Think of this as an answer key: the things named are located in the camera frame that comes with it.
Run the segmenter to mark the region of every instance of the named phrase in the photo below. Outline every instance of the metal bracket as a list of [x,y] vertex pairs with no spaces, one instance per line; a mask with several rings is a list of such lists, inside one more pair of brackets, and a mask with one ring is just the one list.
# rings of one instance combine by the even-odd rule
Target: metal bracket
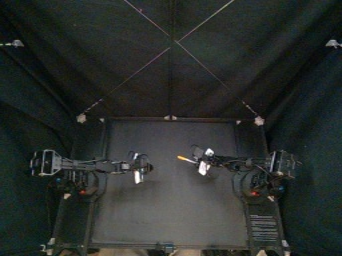
[[156,249],[164,251],[166,255],[170,255],[176,251],[176,245],[174,243],[158,243]]

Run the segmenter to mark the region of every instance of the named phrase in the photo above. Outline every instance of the black platform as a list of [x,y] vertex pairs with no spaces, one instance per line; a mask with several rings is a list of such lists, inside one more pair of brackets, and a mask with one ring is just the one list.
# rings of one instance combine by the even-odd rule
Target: black platform
[[156,170],[140,185],[132,175],[110,176],[93,243],[246,247],[244,205],[233,193],[232,173],[213,169],[218,177],[209,179],[177,159],[178,155],[192,156],[193,144],[237,156],[236,135],[236,123],[111,123],[109,158],[126,159],[132,150],[146,153]]
[[[129,152],[136,151],[149,155],[156,170],[140,185],[133,173],[109,175],[97,203],[78,198],[62,202],[66,214],[54,234],[58,249],[79,248],[86,255],[87,248],[154,249],[173,244],[178,249],[252,250],[257,255],[268,246],[284,255],[278,205],[266,200],[248,207],[233,192],[233,173],[213,168],[214,178],[204,177],[193,164],[177,158],[192,158],[194,144],[218,155],[265,157],[261,127],[253,122],[110,120],[87,122],[82,129],[87,136],[79,137],[74,159],[129,160]],[[273,242],[256,240],[252,215],[276,221]]]

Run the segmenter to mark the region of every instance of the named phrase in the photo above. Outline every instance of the metal rod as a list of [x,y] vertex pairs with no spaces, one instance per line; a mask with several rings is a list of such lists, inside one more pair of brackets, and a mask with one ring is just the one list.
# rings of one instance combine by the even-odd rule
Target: metal rod
[[140,10],[130,1],[124,0],[134,9],[136,11],[152,22],[152,24],[154,24],[154,26],[168,35],[169,33],[164,30],[164,28],[144,14],[142,10]]
[[[230,90],[229,86],[226,85],[226,83],[220,79],[220,77],[213,73],[213,71],[206,67],[206,65],[201,62],[201,60],[194,56],[194,54],[186,49],[186,47],[180,43],[180,41],[176,41],[176,43],[180,45],[180,47],[186,51],[186,53],[193,57],[193,59],[198,62],[198,64],[208,70],[208,72],[213,75],[213,77],[220,81],[220,83],[222,84],[222,86]],[[245,105],[245,107],[252,111],[252,113],[256,116],[260,116],[258,112],[252,108],[252,106],[245,102],[245,100],[242,98],[240,98],[238,96],[234,96]]]
[[170,11],[170,20],[169,20],[169,116],[173,116],[173,99],[174,99],[174,40],[176,40],[176,16],[177,16],[177,0],[170,0],[169,11]]
[[99,105],[101,102],[122,87],[158,59],[160,57],[170,50],[170,47],[165,49],[154,58],[148,62],[148,64],[137,71],[134,74],[82,112],[82,114],[91,111],[91,109]]
[[226,9],[229,6],[230,6],[230,4],[234,2],[236,0],[232,0],[229,3],[226,3],[224,6],[222,6],[222,8],[217,11],[217,12],[214,12],[212,15],[210,15],[210,17],[178,40],[178,42],[181,42],[182,40],[185,40],[197,30],[198,30],[198,28],[200,27],[202,27],[202,25],[205,24],[205,23],[208,23],[209,22],[209,20],[212,19],[212,18],[214,18],[222,11],[224,11],[224,9]]

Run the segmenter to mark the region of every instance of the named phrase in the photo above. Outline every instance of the crossed support rod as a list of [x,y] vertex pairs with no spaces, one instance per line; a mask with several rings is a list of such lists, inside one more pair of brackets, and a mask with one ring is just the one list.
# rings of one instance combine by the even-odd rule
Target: crossed support rod
[[[119,84],[114,87],[114,89],[98,100],[95,101],[95,103],[83,111],[83,113],[79,115],[83,116],[86,113],[89,113],[91,111],[91,109],[99,105],[107,98],[109,96],[168,53],[172,51],[170,53],[170,58],[169,58],[169,65],[173,65],[173,44],[176,43],[182,49],[184,51],[190,55],[190,57],[198,62],[198,64],[202,66],[202,68],[209,72],[209,74],[216,78],[216,80],[221,83],[221,85],[230,90],[229,85],[222,81],[222,79],[216,75],[216,73],[210,70],[210,68],[204,64],[204,62],[201,62],[201,60],[196,57],[196,55],[190,52],[190,50],[182,45],[182,41],[189,38],[189,36],[234,3],[236,0],[232,0],[230,2],[228,2],[210,16],[209,18],[200,23],[198,26],[196,26],[190,32],[180,39],[176,40],[174,38],[174,26],[176,26],[176,22],[173,21],[170,23],[170,25],[173,26],[170,29],[170,33],[162,28],[162,26],[160,26],[157,24],[157,22],[154,22],[148,15],[140,10],[140,8],[137,8],[137,6],[134,6],[134,4],[129,1],[129,0],[124,0],[128,5],[140,13],[140,15],[142,15],[145,17],[146,20],[149,20],[149,22],[164,32],[164,34],[170,38],[170,46],[169,48],[166,48],[149,62],[148,64],[140,68],[140,70],[137,72],[134,72],[134,74]],[[173,71],[170,71],[170,82],[173,83]],[[258,112],[252,108],[252,106],[245,102],[245,100],[236,96],[236,98],[242,102],[242,104],[245,105],[245,107],[250,110],[250,112],[256,115],[257,118],[261,118]]]

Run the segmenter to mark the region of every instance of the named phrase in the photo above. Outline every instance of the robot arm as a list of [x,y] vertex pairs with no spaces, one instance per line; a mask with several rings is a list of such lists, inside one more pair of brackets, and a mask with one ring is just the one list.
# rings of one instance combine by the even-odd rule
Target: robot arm
[[144,182],[154,166],[148,155],[136,153],[132,163],[109,160],[71,160],[62,157],[55,150],[46,149],[35,152],[31,160],[33,176],[55,176],[57,187],[65,193],[77,190],[82,195],[91,195],[98,190],[99,178],[97,173],[126,174],[134,172],[136,183]]

